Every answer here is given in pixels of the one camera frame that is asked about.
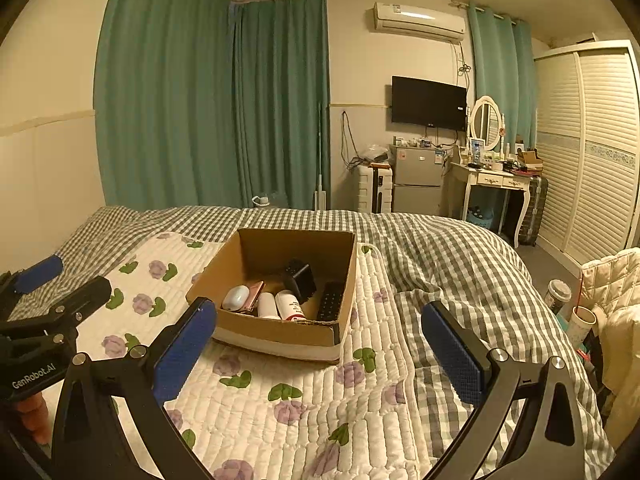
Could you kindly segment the orange gloved hand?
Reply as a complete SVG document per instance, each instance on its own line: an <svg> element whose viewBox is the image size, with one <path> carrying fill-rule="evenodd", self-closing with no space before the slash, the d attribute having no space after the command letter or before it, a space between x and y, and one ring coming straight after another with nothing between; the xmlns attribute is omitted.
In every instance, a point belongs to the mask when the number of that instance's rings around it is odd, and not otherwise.
<svg viewBox="0 0 640 480"><path fill-rule="evenodd" d="M13 408L20 414L23 426L36 443L48 445L51 442L49 410L41 392L15 403Z"/></svg>

